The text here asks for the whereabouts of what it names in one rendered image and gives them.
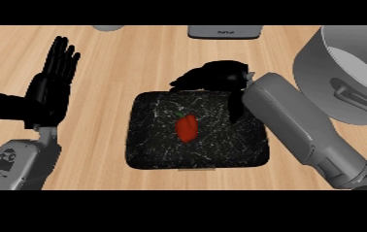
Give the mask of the grey round object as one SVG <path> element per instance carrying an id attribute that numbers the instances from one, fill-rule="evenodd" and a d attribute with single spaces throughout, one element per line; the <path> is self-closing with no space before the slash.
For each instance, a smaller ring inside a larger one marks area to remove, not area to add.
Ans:
<path id="1" fill-rule="evenodd" d="M 124 25 L 92 25 L 98 31 L 111 32 L 120 30 Z"/>

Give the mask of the red bell pepper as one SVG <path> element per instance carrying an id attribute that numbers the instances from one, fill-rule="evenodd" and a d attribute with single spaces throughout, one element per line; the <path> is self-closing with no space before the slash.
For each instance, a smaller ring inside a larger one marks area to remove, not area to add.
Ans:
<path id="1" fill-rule="evenodd" d="M 176 133 L 183 143 L 189 143 L 198 137 L 198 120 L 193 114 L 185 115 L 176 112 Z"/>

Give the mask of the black speckled tray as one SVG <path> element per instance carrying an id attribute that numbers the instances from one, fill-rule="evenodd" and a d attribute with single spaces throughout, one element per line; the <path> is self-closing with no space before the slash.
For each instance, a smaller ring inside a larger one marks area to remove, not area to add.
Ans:
<path id="1" fill-rule="evenodd" d="M 257 167 L 270 159 L 263 122 L 230 121 L 227 92 L 154 91 L 132 106 L 127 163 L 134 169 Z"/>

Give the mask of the grey flat appliance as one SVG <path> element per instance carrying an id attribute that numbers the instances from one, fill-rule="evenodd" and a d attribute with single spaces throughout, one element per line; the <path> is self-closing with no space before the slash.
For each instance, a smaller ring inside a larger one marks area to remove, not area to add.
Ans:
<path id="1" fill-rule="evenodd" d="M 195 39 L 255 39 L 261 25 L 190 25 L 188 36 Z"/>

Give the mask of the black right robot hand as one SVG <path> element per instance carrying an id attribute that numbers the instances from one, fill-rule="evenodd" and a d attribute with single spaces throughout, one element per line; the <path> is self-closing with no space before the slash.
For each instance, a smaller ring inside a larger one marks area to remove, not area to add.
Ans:
<path id="1" fill-rule="evenodd" d="M 171 83 L 171 92 L 204 89 L 227 91 L 230 122 L 236 123 L 244 115 L 242 95 L 252 83 L 254 72 L 248 65 L 235 60 L 207 62 L 199 68 L 189 70 Z"/>

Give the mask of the grey metal pot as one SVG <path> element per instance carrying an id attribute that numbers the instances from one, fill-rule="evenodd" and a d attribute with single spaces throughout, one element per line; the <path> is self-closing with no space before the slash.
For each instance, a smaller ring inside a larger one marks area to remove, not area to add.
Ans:
<path id="1" fill-rule="evenodd" d="M 367 125 L 367 25 L 323 25 L 297 54 L 298 88 L 338 121 Z"/>

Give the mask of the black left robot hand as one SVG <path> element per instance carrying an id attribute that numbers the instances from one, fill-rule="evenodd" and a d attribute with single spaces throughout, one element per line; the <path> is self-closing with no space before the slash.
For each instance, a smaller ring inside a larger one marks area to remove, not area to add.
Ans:
<path id="1" fill-rule="evenodd" d="M 34 76 L 24 97 L 0 93 L 0 119 L 22 120 L 25 129 L 56 127 L 62 122 L 80 53 L 67 37 L 55 38 L 42 72 Z"/>

